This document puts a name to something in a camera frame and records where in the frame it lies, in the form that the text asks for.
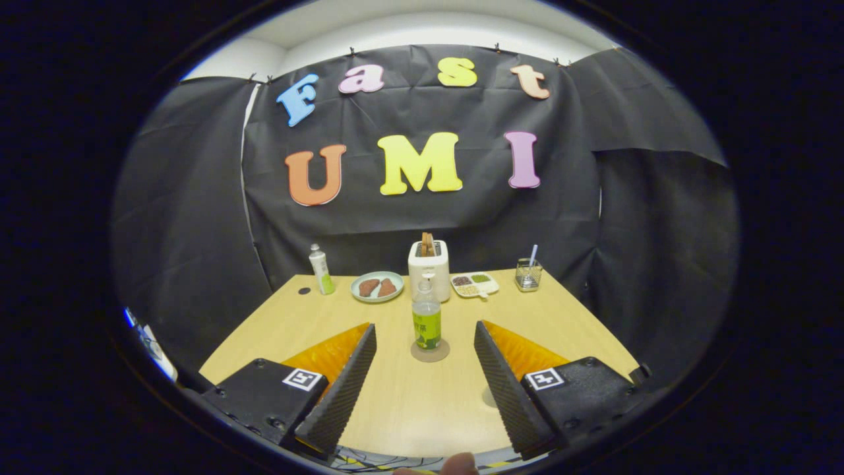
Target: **black curtain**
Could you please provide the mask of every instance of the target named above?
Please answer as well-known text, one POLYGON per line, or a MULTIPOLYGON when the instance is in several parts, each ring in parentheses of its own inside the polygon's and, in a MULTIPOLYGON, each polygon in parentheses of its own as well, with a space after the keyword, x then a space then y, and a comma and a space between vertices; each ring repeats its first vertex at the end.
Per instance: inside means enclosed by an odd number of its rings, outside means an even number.
POLYGON ((703 118, 633 53, 600 52, 570 73, 602 190, 583 302, 666 385, 727 309, 740 238, 731 174, 703 118))
POLYGON ((180 369, 199 370, 271 294, 241 189, 241 135, 255 86, 206 78, 176 87, 138 131, 117 185, 118 295, 180 369))
POLYGON ((631 53, 568 68, 470 46, 336 57, 262 85, 243 130, 253 87, 202 79, 176 88, 138 135, 116 200, 122 296, 189 368, 292 275, 311 273, 311 243, 334 275, 406 274, 422 231, 446 240, 452 272, 511 268, 537 243, 546 270, 661 385, 720 324, 739 245, 730 173, 694 107, 631 53), (444 57, 470 58, 477 83, 443 86, 444 57), (345 72, 363 64, 384 68, 384 87, 342 95, 345 72), (544 74, 550 98, 522 90, 510 72, 520 64, 544 74), (316 108, 290 127, 277 98, 307 74, 319 77, 316 108), (508 185, 511 131, 538 138, 538 188, 508 185), (421 152, 437 132, 459 138, 463 188, 382 195, 378 139, 405 135, 421 152), (294 202, 285 157, 312 152, 310 186, 321 188, 319 150, 335 144, 346 146, 337 197, 294 202))
POLYGON ((336 57, 286 74, 262 87, 246 127, 243 172, 252 230, 273 289, 292 275, 311 273, 311 243, 327 252, 335 275, 373 270, 407 274, 410 245, 422 231, 444 239, 450 270, 505 269, 530 255, 577 292, 598 232, 598 169, 583 128, 577 90, 553 63, 471 46, 398 46, 336 57), (444 57, 466 57, 478 82, 445 87, 437 78, 444 57), (363 64, 384 68, 381 90, 341 95, 338 84, 363 64), (545 75, 544 101, 528 96, 510 72, 530 64, 545 75), (307 74, 315 84, 314 112, 289 127, 276 98, 307 74), (525 131, 533 145, 538 188, 514 189, 512 155, 504 133, 525 131), (410 187, 384 196, 384 150, 378 139, 405 135, 417 152, 437 132, 457 134, 457 175, 463 189, 433 193, 410 187), (325 184, 319 150, 343 144, 343 184, 325 205, 305 207, 288 191, 284 158, 310 151, 310 184, 325 184))

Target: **orange letter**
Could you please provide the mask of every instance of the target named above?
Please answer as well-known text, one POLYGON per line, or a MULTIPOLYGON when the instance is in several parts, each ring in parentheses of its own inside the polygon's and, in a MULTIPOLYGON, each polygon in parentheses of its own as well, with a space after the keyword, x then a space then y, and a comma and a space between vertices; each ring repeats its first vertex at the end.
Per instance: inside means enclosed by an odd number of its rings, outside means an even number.
POLYGON ((539 87, 539 80, 544 80, 545 75, 537 73, 529 65, 523 64, 521 66, 516 66, 515 68, 510 68, 510 72, 518 74, 519 84, 522 85, 522 90, 527 92, 528 96, 535 97, 537 99, 548 99, 551 96, 551 93, 547 89, 539 87))
POLYGON ((340 170, 340 156, 346 151, 346 145, 329 145, 319 151, 325 157, 325 186, 313 189, 308 183, 308 162, 314 154, 296 152, 284 159, 289 169, 290 198, 303 206, 325 205, 340 193, 343 174, 340 170))

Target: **bottle label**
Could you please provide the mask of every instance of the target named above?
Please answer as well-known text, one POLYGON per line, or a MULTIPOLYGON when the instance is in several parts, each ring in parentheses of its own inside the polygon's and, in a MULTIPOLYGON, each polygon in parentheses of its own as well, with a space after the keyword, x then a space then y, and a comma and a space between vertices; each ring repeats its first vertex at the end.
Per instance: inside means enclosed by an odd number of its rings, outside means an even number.
POLYGON ((433 315, 420 315, 414 312, 414 333, 416 344, 423 350, 433 350, 440 345, 442 311, 433 315))
POLYGON ((322 279, 320 280, 320 284, 321 284, 321 287, 322 287, 322 293, 324 295, 328 295, 329 293, 334 293, 334 283, 331 282, 331 276, 330 275, 325 274, 324 276, 322 276, 322 279))

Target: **bottle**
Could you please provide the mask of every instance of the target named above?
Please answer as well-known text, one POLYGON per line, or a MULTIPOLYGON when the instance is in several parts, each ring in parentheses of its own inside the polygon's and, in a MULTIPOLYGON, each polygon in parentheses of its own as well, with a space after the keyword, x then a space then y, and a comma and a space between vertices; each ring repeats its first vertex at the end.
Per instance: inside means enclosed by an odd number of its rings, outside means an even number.
POLYGON ((419 293, 414 297, 414 334, 416 344, 423 350, 434 350, 441 339, 440 301, 432 292, 430 276, 419 283, 419 293))
POLYGON ((319 244, 311 244, 311 265, 314 268, 316 283, 319 285, 319 292, 328 295, 334 292, 334 284, 328 274, 328 262, 325 260, 325 253, 319 250, 319 244))

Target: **letter m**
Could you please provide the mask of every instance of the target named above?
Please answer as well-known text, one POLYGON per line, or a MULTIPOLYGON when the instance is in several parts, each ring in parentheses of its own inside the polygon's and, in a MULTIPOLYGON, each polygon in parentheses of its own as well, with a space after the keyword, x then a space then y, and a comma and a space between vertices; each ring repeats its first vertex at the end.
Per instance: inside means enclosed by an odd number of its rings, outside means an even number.
POLYGON ((381 194, 403 194, 408 185, 402 181, 402 172, 415 191, 420 191, 430 171, 428 189, 431 191, 457 191, 463 182, 457 178, 454 165, 454 145, 457 134, 437 132, 428 138, 422 153, 410 144, 404 135, 390 135, 378 140, 384 149, 386 176, 381 194))

